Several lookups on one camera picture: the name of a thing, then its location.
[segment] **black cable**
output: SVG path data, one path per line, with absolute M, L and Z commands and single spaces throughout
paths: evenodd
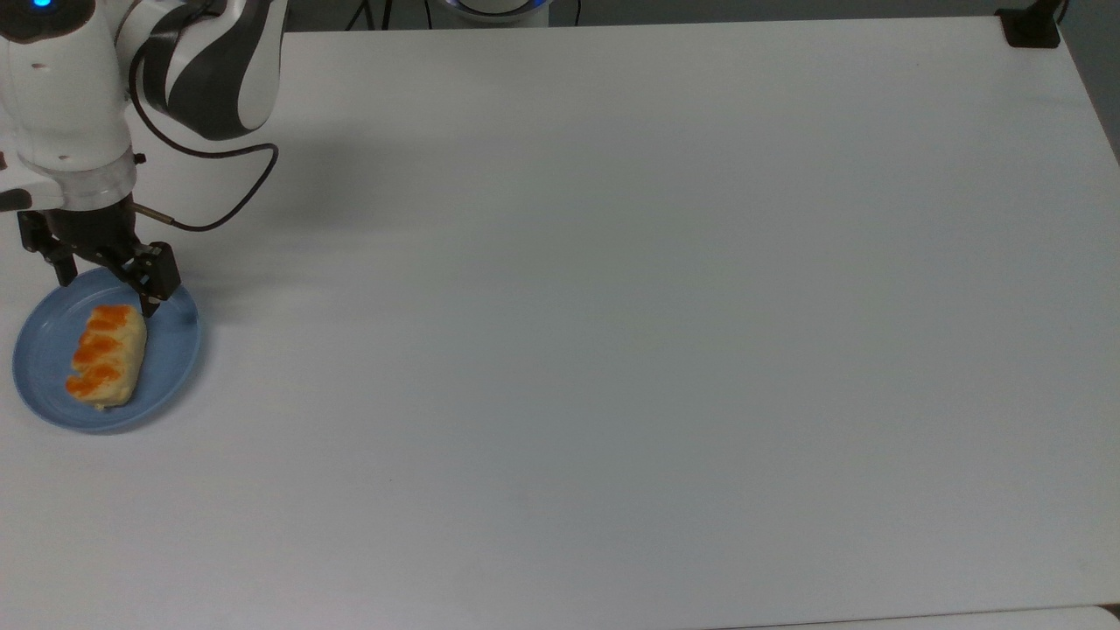
M 385 12 L 381 13 L 381 30 L 389 30 L 389 13 L 393 10 L 393 0 L 385 0 Z
M 137 56 L 132 59 L 132 65 L 129 66 L 129 95 L 132 98 L 132 104 L 136 106 L 137 114 L 140 115 L 140 120 L 143 121 L 144 126 L 148 127 L 148 130 L 151 131 L 153 136 L 162 140 L 164 143 L 166 143 L 167 146 L 179 151 L 180 154 L 204 159 L 225 159 L 231 157 L 244 156 L 249 154 L 255 154 L 256 151 L 265 151 L 265 150 L 272 151 L 272 158 L 269 159 L 269 165 L 264 167 L 264 172 L 261 173 L 261 176 L 256 178 L 256 182 L 253 183 L 253 186 L 249 188 L 249 192 L 245 193 L 245 196 L 241 197 L 241 201 L 237 202 L 237 205 L 233 206 L 233 210 L 225 213 L 224 216 L 206 225 L 187 225 L 186 223 L 179 223 L 175 219 L 171 219 L 170 222 L 168 223 L 168 225 L 171 225 L 172 228 L 178 228 L 179 230 L 185 230 L 187 232 L 208 232 L 211 230 L 214 230 L 215 228 L 221 228 L 222 225 L 225 224 L 226 221 L 233 219 L 234 215 L 241 212 L 241 209 L 245 207 L 245 204 L 248 204 L 249 201 L 253 198 L 253 195 L 256 194 L 256 191 L 261 187 L 261 185 L 264 184 L 264 180 L 268 179 L 269 174 L 272 173 L 272 167 L 277 165 L 277 159 L 280 158 L 280 148 L 273 145 L 272 142 L 264 142 L 262 145 L 253 145 L 251 147 L 245 147 L 243 149 L 211 152 L 211 151 L 198 151 L 195 149 L 184 147 L 183 145 L 176 142 L 175 140 L 168 138 L 162 131 L 156 128 L 156 124 L 152 123 L 150 118 L 148 118 L 148 113 L 143 111 L 143 105 L 140 104 L 140 87 L 137 85 L 137 74 L 140 68 L 140 63 L 143 61 L 143 57 L 147 54 L 147 47 L 148 47 L 147 44 L 140 47 L 140 52 L 137 53 Z
M 357 18 L 360 18 L 362 13 L 365 13 L 365 28 L 367 30 L 376 30 L 376 27 L 373 25 L 373 9 L 370 7 L 370 0 L 362 0 L 362 3 L 357 6 L 357 10 L 354 11 L 354 17 L 351 18 L 349 24 L 346 25 L 346 30 L 354 28 L 354 25 L 357 24 Z

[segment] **bread roll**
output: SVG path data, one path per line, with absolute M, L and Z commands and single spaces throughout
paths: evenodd
M 85 323 L 66 379 L 71 396 L 97 410 L 124 405 L 140 376 L 148 328 L 143 316 L 127 305 L 96 306 Z

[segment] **white robot link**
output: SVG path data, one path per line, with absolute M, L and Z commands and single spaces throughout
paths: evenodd
M 54 266 L 62 286 L 74 256 L 110 269 L 146 316 L 179 286 L 170 245 L 143 244 L 141 213 L 205 231 L 231 217 L 263 183 L 278 149 L 203 152 L 159 132 L 141 103 L 203 138 L 227 140 L 272 112 L 288 0 L 0 0 L 0 101 L 13 138 L 0 146 L 0 212 L 18 211 L 25 249 Z M 220 221 L 183 225 L 132 201 L 137 164 L 124 109 L 137 102 L 152 132 L 179 150 L 221 158 L 271 150 L 250 193 Z

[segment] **white table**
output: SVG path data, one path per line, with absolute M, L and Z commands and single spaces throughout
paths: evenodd
M 157 421 L 0 379 L 0 626 L 702 629 L 1120 600 L 1120 169 L 995 18 L 300 34 Z M 138 133 L 203 221 L 259 161 Z M 53 288 L 0 217 L 0 354 Z

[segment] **black clamp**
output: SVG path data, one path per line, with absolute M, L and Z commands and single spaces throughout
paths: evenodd
M 1026 9 L 999 9 L 996 15 L 1004 24 L 1004 37 L 1014 48 L 1057 48 L 1062 36 L 1057 33 L 1054 12 L 1063 0 L 1037 0 Z

